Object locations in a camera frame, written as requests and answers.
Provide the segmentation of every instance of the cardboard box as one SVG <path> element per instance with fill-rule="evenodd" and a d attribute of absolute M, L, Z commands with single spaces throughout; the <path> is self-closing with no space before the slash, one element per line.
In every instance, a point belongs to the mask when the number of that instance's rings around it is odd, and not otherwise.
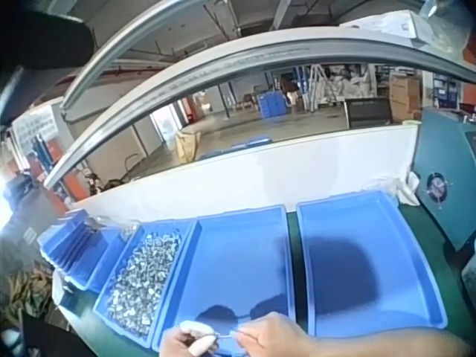
<path fill-rule="evenodd" d="M 419 79 L 405 75 L 393 74 L 390 76 L 390 94 L 397 96 L 420 97 Z"/>
<path fill-rule="evenodd" d="M 397 103 L 390 101 L 390 107 L 392 109 L 392 117 L 396 122 L 404 120 L 413 120 L 414 112 L 418 109 L 410 109 L 403 103 Z"/>
<path fill-rule="evenodd" d="M 390 94 L 390 102 L 403 104 L 407 109 L 418 109 L 421 106 L 421 100 L 419 97 L 407 96 L 401 93 Z"/>
<path fill-rule="evenodd" d="M 390 77 L 389 99 L 395 118 L 411 119 L 411 113 L 421 107 L 419 87 L 418 78 L 401 75 Z"/>

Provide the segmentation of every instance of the curved arch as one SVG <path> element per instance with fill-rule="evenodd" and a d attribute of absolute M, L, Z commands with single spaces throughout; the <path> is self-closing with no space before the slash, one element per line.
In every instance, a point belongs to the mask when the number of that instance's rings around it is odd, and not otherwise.
<path fill-rule="evenodd" d="M 475 67 L 429 45 L 355 28 L 295 28 L 238 39 L 203 51 L 143 82 L 109 107 L 69 148 L 45 180 L 51 188 L 112 136 L 144 115 L 251 68 L 310 62 L 385 62 L 476 83 Z"/>
<path fill-rule="evenodd" d="M 65 111 L 71 108 L 81 94 L 100 76 L 102 71 L 136 42 L 157 30 L 171 16 L 183 11 L 186 7 L 202 2 L 205 2 L 205 0 L 163 0 L 145 10 L 121 28 L 100 48 L 69 86 L 61 104 L 62 110 Z"/>

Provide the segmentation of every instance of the human hand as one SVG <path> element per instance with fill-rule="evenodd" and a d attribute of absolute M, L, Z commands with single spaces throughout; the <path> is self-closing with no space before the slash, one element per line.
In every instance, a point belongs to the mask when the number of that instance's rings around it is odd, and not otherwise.
<path fill-rule="evenodd" d="M 314 340 L 276 312 L 238 327 L 234 338 L 250 357 L 311 357 L 316 352 Z"/>
<path fill-rule="evenodd" d="M 184 321 L 164 335 L 160 357 L 200 357 L 218 349 L 216 335 L 211 327 L 195 321 Z"/>

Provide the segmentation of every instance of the factory floor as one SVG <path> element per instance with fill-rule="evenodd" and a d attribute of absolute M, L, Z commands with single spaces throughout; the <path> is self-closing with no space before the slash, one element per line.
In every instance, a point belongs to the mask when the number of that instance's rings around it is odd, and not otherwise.
<path fill-rule="evenodd" d="M 273 141 L 282 141 L 347 128 L 341 107 L 322 108 L 315 113 L 291 113 L 270 119 L 261 119 L 260 113 L 253 109 L 230 114 L 229 118 L 225 113 L 210 114 L 182 130 L 187 134 L 201 133 L 196 158 L 209 152 L 230 149 L 235 144 L 261 135 L 266 135 Z M 174 145 L 172 142 L 159 147 L 135 166 L 128 177 L 144 177 L 179 166 L 181 163 Z"/>

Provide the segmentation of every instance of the green workbench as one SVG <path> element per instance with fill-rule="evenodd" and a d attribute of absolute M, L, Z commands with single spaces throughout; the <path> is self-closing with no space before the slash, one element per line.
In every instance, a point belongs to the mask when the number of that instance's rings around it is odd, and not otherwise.
<path fill-rule="evenodd" d="M 434 224 L 431 217 L 421 207 L 401 206 L 400 211 L 407 220 L 428 259 L 448 316 L 447 330 L 468 341 L 476 338 L 474 321 L 465 305 L 461 284 L 443 255 L 445 237 Z M 307 303 L 306 279 L 304 277 L 303 252 L 296 213 L 288 213 L 289 236 L 292 246 L 292 265 L 295 282 L 297 321 L 306 329 Z M 76 333 L 99 356 L 156 356 L 152 350 L 145 350 L 127 338 L 117 335 L 107 327 L 93 312 L 97 295 L 89 292 L 76 293 L 74 308 L 62 313 Z"/>

